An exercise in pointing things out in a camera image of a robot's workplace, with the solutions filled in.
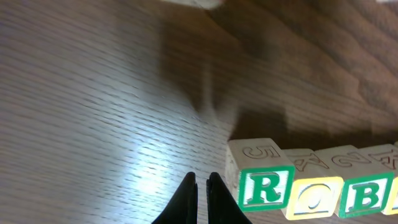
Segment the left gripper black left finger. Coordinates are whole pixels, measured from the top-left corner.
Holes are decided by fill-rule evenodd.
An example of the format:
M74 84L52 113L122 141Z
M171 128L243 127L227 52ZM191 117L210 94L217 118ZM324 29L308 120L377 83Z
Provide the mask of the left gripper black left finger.
M152 224L197 224L198 185L195 173L188 172Z

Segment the green B wooden block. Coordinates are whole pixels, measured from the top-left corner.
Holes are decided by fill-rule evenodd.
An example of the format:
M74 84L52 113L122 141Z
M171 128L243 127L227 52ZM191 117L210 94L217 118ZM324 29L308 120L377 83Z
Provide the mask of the green B wooden block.
M386 207L394 173L352 145L315 151L343 178L335 214L351 218L379 213Z

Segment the yellow O wooden block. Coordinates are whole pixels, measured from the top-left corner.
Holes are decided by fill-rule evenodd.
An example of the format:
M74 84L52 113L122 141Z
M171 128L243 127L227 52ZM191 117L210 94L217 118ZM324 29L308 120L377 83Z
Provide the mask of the yellow O wooden block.
M333 215L343 187L343 178L311 149L285 149L295 166L294 181L286 208L288 220L325 218Z

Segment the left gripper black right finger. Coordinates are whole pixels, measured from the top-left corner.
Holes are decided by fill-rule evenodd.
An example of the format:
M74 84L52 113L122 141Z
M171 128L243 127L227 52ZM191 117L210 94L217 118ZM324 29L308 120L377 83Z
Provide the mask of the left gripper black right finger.
M209 224L252 224L217 172L212 172L206 181L206 198Z

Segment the green R wooden block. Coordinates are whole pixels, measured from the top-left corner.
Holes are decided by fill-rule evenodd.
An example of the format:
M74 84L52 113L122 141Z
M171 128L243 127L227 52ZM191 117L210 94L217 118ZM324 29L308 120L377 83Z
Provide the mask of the green R wooden block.
M271 138L228 141L225 165L226 185L243 212L287 206L295 167Z

